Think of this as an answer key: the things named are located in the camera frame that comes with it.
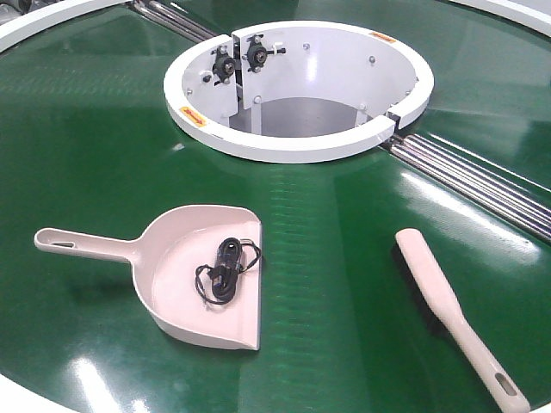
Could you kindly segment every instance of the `dustpan handle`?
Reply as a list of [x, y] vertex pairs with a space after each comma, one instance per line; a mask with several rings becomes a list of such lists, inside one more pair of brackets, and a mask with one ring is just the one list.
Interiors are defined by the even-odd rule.
[[97, 260], [132, 263], [133, 258], [136, 257], [135, 241], [98, 237], [55, 228], [43, 228], [36, 232], [34, 245], [46, 252], [84, 256]]

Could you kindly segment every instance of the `white metal panel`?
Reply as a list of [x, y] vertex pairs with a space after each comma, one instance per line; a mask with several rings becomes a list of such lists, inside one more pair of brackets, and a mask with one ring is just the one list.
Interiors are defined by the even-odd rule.
[[195, 46], [197, 55], [179, 62], [185, 67], [181, 89], [189, 94], [189, 102], [193, 106], [201, 108], [202, 114], [215, 122], [229, 126], [230, 116], [238, 112], [235, 76], [229, 78], [229, 84], [216, 84], [219, 82], [216, 75], [213, 75], [208, 83], [202, 80], [207, 71], [212, 71], [216, 59], [216, 54], [212, 53], [219, 46], [225, 46], [230, 56], [233, 56], [232, 38], [223, 34]]
[[416, 74], [399, 49], [371, 33], [329, 22], [267, 23], [234, 32], [241, 54], [254, 34], [263, 34], [269, 50], [274, 44], [286, 49], [285, 54], [270, 55], [259, 73], [248, 71], [249, 63], [242, 61], [244, 108], [256, 96], [263, 102], [311, 97], [353, 108], [365, 105], [372, 117], [384, 114], [413, 89]]

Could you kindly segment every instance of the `brush bristles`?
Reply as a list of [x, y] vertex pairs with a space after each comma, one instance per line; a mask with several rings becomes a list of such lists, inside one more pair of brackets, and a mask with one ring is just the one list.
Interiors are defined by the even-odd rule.
[[418, 308], [418, 312], [423, 318], [427, 328], [431, 334], [441, 335], [447, 331], [444, 324], [438, 319], [436, 314], [430, 309], [429, 305], [425, 301], [421, 290], [415, 278], [413, 277], [412, 271], [407, 266], [406, 259], [402, 255], [402, 251], [399, 246], [395, 243], [391, 249], [391, 256], [396, 262], [400, 275], [404, 279], [407, 287], [409, 288], [412, 296], [412, 300], [415, 303], [415, 306]]

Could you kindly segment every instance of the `black cable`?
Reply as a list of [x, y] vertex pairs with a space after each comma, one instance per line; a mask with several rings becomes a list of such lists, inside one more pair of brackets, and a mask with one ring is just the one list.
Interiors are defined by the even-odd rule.
[[[255, 258], [246, 267], [243, 267], [241, 264], [243, 247], [253, 248], [256, 254]], [[252, 268], [261, 256], [262, 251], [250, 239], [239, 241], [237, 238], [227, 238], [218, 247], [214, 267], [204, 264], [195, 270], [195, 289], [210, 304], [227, 304], [235, 296], [239, 274]], [[205, 269], [207, 270], [208, 278], [212, 281], [211, 290], [216, 299], [210, 299], [205, 292], [205, 287], [201, 281], [201, 273]]]

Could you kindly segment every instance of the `white rim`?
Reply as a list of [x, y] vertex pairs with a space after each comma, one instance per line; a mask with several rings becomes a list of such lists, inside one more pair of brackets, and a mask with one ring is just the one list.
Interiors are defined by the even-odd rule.
[[[360, 34], [373, 39], [373, 30], [332, 22], [275, 22], [240, 29], [234, 37], [244, 38], [254, 33], [265, 33], [284, 28], [332, 28]], [[308, 138], [275, 138], [241, 132], [209, 119], [194, 107], [184, 93], [183, 73], [198, 57], [210, 53], [218, 46], [229, 44], [227, 35], [204, 41], [181, 54], [167, 70], [164, 77], [164, 96], [172, 119], [189, 135], [218, 151], [237, 157], [274, 163], [310, 163], [339, 159], [366, 151], [390, 138], [396, 127], [412, 123], [426, 108], [434, 87], [434, 77], [429, 65], [409, 46], [398, 40], [378, 40], [385, 47], [394, 49], [411, 64], [417, 82], [408, 96], [388, 109], [386, 115], [378, 115], [371, 121], [330, 135]], [[199, 125], [184, 115], [181, 108], [191, 108], [205, 120]]]

